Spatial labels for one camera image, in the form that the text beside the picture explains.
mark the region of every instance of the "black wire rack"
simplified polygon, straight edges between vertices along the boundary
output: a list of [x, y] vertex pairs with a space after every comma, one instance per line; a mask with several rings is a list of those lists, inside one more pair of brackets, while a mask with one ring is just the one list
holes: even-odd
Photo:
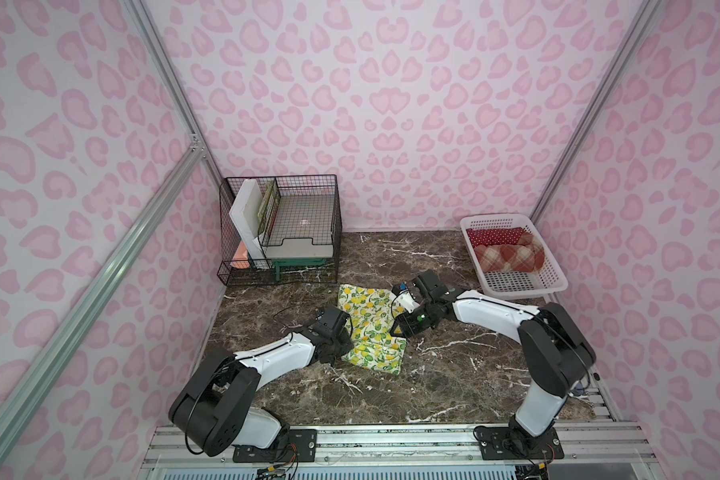
[[[234, 260], [241, 240], [230, 219], [230, 209], [242, 182], [249, 178], [256, 180], [262, 195], [271, 182], [276, 186], [259, 225], [264, 260]], [[219, 196], [222, 262], [217, 275], [225, 285], [338, 282], [342, 214], [335, 175], [225, 178]], [[314, 246], [332, 246], [330, 256], [317, 261], [284, 261], [268, 257], [267, 252], [275, 250], [272, 247], [280, 247], [288, 239], [309, 239]]]

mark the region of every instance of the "metal rail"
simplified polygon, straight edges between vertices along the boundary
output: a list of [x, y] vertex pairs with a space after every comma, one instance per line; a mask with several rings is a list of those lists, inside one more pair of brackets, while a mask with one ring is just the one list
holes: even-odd
[[155, 196], [136, 218], [96, 278], [88, 285], [72, 311], [64, 318], [48, 344], [40, 351], [9, 398], [0, 406], [0, 465], [24, 428], [53, 388], [72, 355], [104, 311], [128, 269], [134, 264], [173, 205], [198, 162], [205, 158], [202, 147], [193, 145], [166, 178]]
[[551, 203], [557, 187], [560, 186], [566, 172], [576, 159], [581, 145], [586, 140], [586, 136], [592, 130], [600, 112], [604, 110], [608, 97], [616, 89], [622, 75], [624, 75], [643, 41], [650, 33], [651, 26], [663, 9], [664, 4], [666, 4], [666, 0], [644, 0], [637, 10], [637, 14], [624, 34], [624, 38], [621, 40], [614, 58], [606, 70], [602, 82], [597, 86], [592, 100], [586, 106], [584, 116], [582, 116], [573, 135], [571, 135], [568, 145], [566, 145], [560, 156], [560, 161], [557, 162], [557, 166], [544, 186], [541, 196], [539, 196], [539, 201], [530, 214], [530, 221], [534, 225], [538, 225], [544, 215], [544, 211]]
[[[160, 74], [160, 78], [163, 79], [168, 94], [173, 99], [173, 103], [176, 106], [176, 114], [179, 115], [184, 123], [187, 133], [190, 134], [194, 141], [198, 142], [202, 147], [207, 148], [208, 142], [202, 134], [200, 123], [197, 121], [194, 110], [192, 110], [190, 102], [181, 87], [179, 76], [176, 74], [173, 63], [171, 63], [150, 10], [144, 4], [144, 0], [123, 0], [123, 4], [125, 4], [126, 9], [134, 20], [134, 26], [136, 30], [139, 31], [146, 50], [150, 53], [157, 72]], [[216, 185], [221, 185], [222, 180], [224, 180], [224, 175], [214, 161], [210, 149], [208, 149], [208, 155], [203, 158], [203, 162], [208, 167], [209, 172], [211, 172], [211, 176]]]
[[[484, 462], [472, 435], [476, 425], [408, 424], [305, 426], [316, 428], [314, 467], [522, 465], [526, 460]], [[656, 462], [643, 430], [635, 422], [565, 422], [555, 425], [566, 458], [559, 463]], [[219, 456], [194, 456], [175, 427], [158, 428], [142, 465], [143, 478], [154, 469], [250, 468], [232, 463], [233, 448]]]

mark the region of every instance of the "laundry basket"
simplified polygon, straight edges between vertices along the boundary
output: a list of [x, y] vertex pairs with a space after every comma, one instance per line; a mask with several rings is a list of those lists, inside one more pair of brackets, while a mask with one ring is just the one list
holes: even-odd
[[[533, 234], [544, 245], [544, 266], [541, 270], [526, 274], [524, 272], [488, 272], [483, 273], [467, 235], [467, 229], [488, 230], [492, 228], [521, 227]], [[522, 214], [492, 214], [466, 216], [461, 219], [461, 233], [467, 242], [467, 250], [472, 257], [474, 269], [478, 272], [483, 293], [504, 300], [516, 298], [534, 298], [547, 293], [560, 292], [568, 288], [568, 279], [552, 256], [550, 249], [541, 238], [530, 218]]]

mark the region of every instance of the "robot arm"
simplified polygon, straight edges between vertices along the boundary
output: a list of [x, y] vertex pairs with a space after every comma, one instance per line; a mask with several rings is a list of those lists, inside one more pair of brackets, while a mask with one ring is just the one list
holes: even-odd
[[231, 444], [281, 451], [288, 426], [270, 413], [251, 408], [258, 389], [291, 370], [314, 362], [334, 362], [352, 349], [344, 325], [349, 318], [325, 306], [310, 326], [254, 350], [208, 352], [168, 411], [169, 419], [201, 452], [216, 456]]
[[430, 270], [413, 282], [424, 302], [415, 302], [404, 285], [394, 289], [405, 312], [395, 317], [392, 335], [409, 337], [435, 328], [447, 318], [483, 326], [522, 346], [531, 378], [522, 406], [510, 420], [506, 435], [487, 432], [489, 428], [482, 427], [476, 436], [484, 437], [481, 440], [487, 445], [483, 447], [532, 456], [538, 445], [554, 434], [552, 425], [568, 392], [595, 362], [595, 353], [584, 335], [557, 303], [543, 307], [520, 305], [475, 290], [449, 289]]

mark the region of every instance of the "wire basket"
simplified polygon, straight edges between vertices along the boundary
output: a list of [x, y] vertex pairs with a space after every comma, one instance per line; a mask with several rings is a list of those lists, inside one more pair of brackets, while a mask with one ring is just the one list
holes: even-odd
[[[240, 234], [230, 209], [242, 182], [256, 180], [262, 195], [274, 182], [272, 202], [259, 225], [263, 260], [234, 260]], [[225, 178], [220, 188], [221, 255], [217, 273], [227, 286], [337, 283], [342, 215], [335, 175]], [[324, 255], [288, 258], [287, 240], [299, 240]]]
[[[487, 272], [480, 268], [478, 256], [475, 255], [469, 241], [467, 229], [489, 230], [493, 228], [517, 228], [532, 234], [544, 246], [544, 265], [536, 272]], [[472, 257], [474, 269], [483, 287], [483, 293], [504, 300], [517, 298], [534, 298], [568, 288], [568, 279], [560, 265], [550, 252], [549, 247], [541, 238], [530, 218], [522, 214], [492, 214], [466, 216], [461, 219], [461, 233], [467, 241], [467, 250]]]

